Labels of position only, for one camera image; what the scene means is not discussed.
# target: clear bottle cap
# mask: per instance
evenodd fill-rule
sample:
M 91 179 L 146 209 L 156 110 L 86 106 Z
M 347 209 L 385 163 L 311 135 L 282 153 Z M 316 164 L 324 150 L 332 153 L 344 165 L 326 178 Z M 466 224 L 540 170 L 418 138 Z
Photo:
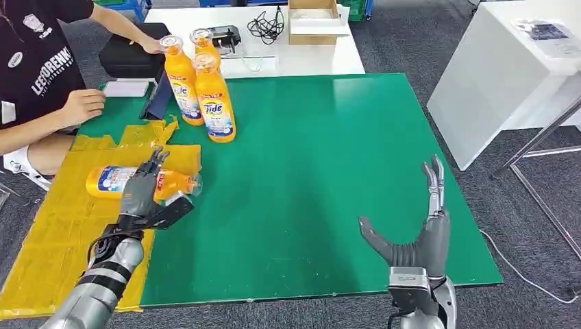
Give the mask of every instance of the clear bottle cap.
M 209 29 L 195 29 L 190 34 L 190 41 L 198 47 L 205 47 L 211 43 L 214 34 Z
M 198 72 L 207 73 L 216 68 L 216 58 L 211 53 L 197 53 L 194 57 L 194 69 Z
M 197 197 L 201 190 L 203 189 L 203 180 L 199 174 L 191 176 L 188 182 L 188 190 L 186 191 L 187 194 L 191 194 Z
M 175 55 L 182 50 L 184 41 L 179 36 L 169 35 L 161 38 L 160 45 L 171 55 Z

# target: black bag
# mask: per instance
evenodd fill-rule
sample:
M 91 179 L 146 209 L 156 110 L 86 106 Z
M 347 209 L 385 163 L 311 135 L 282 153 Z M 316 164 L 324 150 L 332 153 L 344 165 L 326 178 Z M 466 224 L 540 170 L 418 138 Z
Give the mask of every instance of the black bag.
M 143 23 L 137 27 L 156 40 L 169 34 L 164 23 Z M 146 53 L 137 42 L 114 34 L 101 50 L 99 60 L 105 72 L 115 78 L 155 78 L 164 66 L 165 56 Z

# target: person's knee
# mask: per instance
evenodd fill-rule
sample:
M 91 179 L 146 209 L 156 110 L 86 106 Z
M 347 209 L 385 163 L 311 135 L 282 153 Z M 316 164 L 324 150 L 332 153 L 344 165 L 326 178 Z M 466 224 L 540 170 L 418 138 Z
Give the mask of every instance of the person's knee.
M 43 175 L 56 175 L 74 140 L 74 136 L 54 134 L 30 145 L 30 165 Z

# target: white table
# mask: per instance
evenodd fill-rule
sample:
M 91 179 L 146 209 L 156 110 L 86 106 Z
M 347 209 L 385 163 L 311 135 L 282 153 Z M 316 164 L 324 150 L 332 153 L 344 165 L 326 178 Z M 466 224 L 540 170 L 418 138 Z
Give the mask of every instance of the white table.
M 546 127 L 581 95 L 581 60 L 548 58 L 512 26 L 556 20 L 581 38 L 580 13 L 579 0 L 480 4 L 428 102 L 460 170 L 502 130 Z
M 281 10 L 285 16 L 285 28 L 272 45 L 265 45 L 260 38 L 252 36 L 247 24 L 262 11 L 267 12 L 267 20 L 273 19 L 276 6 L 152 9 L 145 22 L 164 23 L 172 34 L 182 37 L 184 50 L 190 58 L 194 48 L 189 34 L 194 29 L 237 26 L 247 55 L 264 56 L 263 68 L 252 72 L 240 59 L 223 60 L 221 70 L 226 78 L 365 74 L 351 30 L 348 36 L 339 37 L 336 45 L 289 45 L 288 7 L 282 6 Z M 259 63 L 259 60 L 247 60 L 247 65 L 253 69 L 258 68 Z

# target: green table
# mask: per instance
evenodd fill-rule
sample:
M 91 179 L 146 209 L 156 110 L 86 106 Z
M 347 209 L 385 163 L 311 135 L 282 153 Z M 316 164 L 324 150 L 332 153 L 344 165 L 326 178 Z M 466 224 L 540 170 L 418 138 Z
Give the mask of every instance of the green table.
M 404 74 L 228 81 L 238 136 L 212 143 L 180 121 L 171 144 L 201 144 L 196 209 L 156 233 L 142 306 L 385 291 L 385 261 L 360 236 L 370 218 L 394 242 L 416 238 L 428 192 L 421 163 L 445 159 Z M 80 134 L 118 141 L 142 99 L 108 99 Z M 174 101 L 169 114 L 178 114 Z M 498 272 L 446 167 L 447 273 L 456 285 Z

